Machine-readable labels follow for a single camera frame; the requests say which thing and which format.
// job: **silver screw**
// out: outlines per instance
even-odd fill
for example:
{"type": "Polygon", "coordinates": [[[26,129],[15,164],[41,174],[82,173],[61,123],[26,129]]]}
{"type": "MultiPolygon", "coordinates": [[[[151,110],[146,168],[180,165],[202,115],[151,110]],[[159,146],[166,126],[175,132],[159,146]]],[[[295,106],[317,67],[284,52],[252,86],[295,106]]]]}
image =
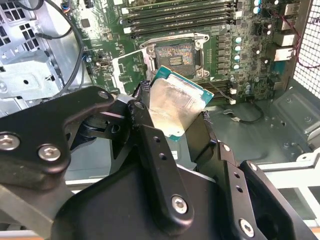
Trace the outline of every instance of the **silver screw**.
{"type": "Polygon", "coordinates": [[[249,238],[253,238],[254,235],[255,235],[255,231],[254,229],[252,228],[251,224],[243,219],[243,218],[240,218],[239,220],[239,224],[240,224],[240,227],[242,229],[242,231],[249,237],[249,238]]]}
{"type": "Polygon", "coordinates": [[[51,162],[60,158],[61,152],[53,145],[44,145],[40,147],[38,155],[41,159],[51,162]]]}
{"type": "Polygon", "coordinates": [[[86,61],[87,63],[91,63],[91,62],[92,62],[92,58],[89,57],[89,56],[87,56],[87,57],[85,58],[85,61],[86,61]]]}
{"type": "Polygon", "coordinates": [[[20,140],[11,134],[0,135],[0,150],[14,150],[20,145],[20,140]]]}
{"type": "Polygon", "coordinates": [[[306,122],[306,123],[310,123],[311,122],[311,117],[309,117],[309,116],[306,116],[305,118],[304,118],[304,121],[306,122]]]}
{"type": "Polygon", "coordinates": [[[250,167],[254,170],[254,171],[257,171],[258,168],[256,165],[254,165],[252,162],[250,162],[250,167]]]}
{"type": "Polygon", "coordinates": [[[98,95],[103,99],[108,99],[109,96],[105,91],[98,91],[98,95]]]}
{"type": "Polygon", "coordinates": [[[230,147],[228,147],[227,145],[223,144],[223,148],[224,148],[227,152],[230,152],[230,147]]]}
{"type": "Polygon", "coordinates": [[[3,82],[3,81],[0,81],[0,93],[6,93],[8,90],[7,88],[7,85],[3,82]]]}
{"type": "Polygon", "coordinates": [[[135,105],[136,107],[140,108],[140,109],[145,109],[145,107],[144,107],[144,106],[142,105],[142,103],[139,102],[139,101],[135,101],[135,102],[134,102],[134,105],[135,105]]]}
{"type": "Polygon", "coordinates": [[[179,196],[173,196],[171,199],[172,206],[179,214],[185,214],[188,210],[187,203],[179,196]]]}

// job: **chip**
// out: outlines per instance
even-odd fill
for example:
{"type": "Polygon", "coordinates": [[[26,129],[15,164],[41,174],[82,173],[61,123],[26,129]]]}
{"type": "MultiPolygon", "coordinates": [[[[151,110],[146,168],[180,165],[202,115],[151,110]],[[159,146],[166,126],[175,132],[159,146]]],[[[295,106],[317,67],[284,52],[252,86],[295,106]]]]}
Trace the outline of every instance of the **chip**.
{"type": "Polygon", "coordinates": [[[154,49],[157,65],[165,66],[184,77],[196,73],[195,44],[180,43],[158,46],[154,49]]]}
{"type": "Polygon", "coordinates": [[[90,27],[90,22],[88,18],[81,19],[81,25],[83,28],[89,28],[90,27]]]}

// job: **mounting hole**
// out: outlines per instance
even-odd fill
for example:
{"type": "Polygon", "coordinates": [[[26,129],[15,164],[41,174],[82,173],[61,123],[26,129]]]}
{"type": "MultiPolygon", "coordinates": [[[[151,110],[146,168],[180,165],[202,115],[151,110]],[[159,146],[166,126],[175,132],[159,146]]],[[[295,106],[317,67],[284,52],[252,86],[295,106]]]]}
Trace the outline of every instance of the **mounting hole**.
{"type": "Polygon", "coordinates": [[[161,160],[167,160],[166,155],[164,155],[163,153],[160,153],[160,154],[159,154],[159,158],[160,158],[161,160]]]}
{"type": "Polygon", "coordinates": [[[136,107],[140,108],[140,109],[145,109],[145,106],[143,106],[142,103],[139,102],[139,101],[135,101],[135,102],[134,102],[134,105],[135,105],[136,107]]]}
{"type": "Polygon", "coordinates": [[[154,136],[153,139],[154,139],[157,143],[160,143],[160,138],[158,138],[157,136],[154,136]]]}
{"type": "Polygon", "coordinates": [[[119,132],[119,130],[120,130],[120,126],[117,125],[117,124],[115,124],[115,125],[113,125],[112,128],[111,128],[111,133],[112,133],[112,134],[116,134],[117,132],[119,132]]]}
{"type": "Polygon", "coordinates": [[[243,192],[244,192],[244,191],[242,190],[242,188],[239,187],[239,186],[235,186],[235,188],[236,188],[240,193],[243,193],[243,192]]]}
{"type": "Polygon", "coordinates": [[[98,91],[98,95],[103,99],[108,99],[109,96],[105,91],[98,91]]]}

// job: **green circuit board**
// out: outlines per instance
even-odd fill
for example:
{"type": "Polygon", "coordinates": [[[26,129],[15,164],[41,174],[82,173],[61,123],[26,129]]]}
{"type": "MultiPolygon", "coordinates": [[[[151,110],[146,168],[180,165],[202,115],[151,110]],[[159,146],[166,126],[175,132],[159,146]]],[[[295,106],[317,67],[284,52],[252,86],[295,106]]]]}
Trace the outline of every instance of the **green circuit board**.
{"type": "Polygon", "coordinates": [[[286,63],[267,57],[280,24],[272,13],[289,2],[77,0],[68,15],[81,30],[94,85],[131,95],[163,65],[213,92],[214,104],[225,104],[217,88],[227,95],[236,89],[237,103],[273,97],[286,63]]]}

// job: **red wire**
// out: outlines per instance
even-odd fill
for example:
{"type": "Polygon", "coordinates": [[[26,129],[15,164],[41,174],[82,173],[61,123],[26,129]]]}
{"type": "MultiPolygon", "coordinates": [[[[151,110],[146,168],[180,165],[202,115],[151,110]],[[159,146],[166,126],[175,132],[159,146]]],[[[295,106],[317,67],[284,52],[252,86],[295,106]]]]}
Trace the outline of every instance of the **red wire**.
{"type": "Polygon", "coordinates": [[[296,45],[295,45],[295,51],[296,51],[296,60],[298,62],[298,64],[306,69],[317,69],[320,67],[320,64],[318,65],[315,65],[315,66],[306,66],[306,65],[303,65],[301,62],[300,62],[300,58],[299,58],[299,54],[300,54],[300,50],[301,50],[301,45],[302,45],[302,36],[301,34],[296,30],[295,26],[293,26],[291,24],[291,22],[289,22],[287,19],[285,19],[284,16],[281,16],[281,15],[278,15],[276,13],[274,13],[274,16],[275,17],[278,17],[278,18],[281,18],[283,21],[285,21],[289,27],[295,32],[295,34],[297,35],[298,37],[298,40],[296,42],[296,45]]]}

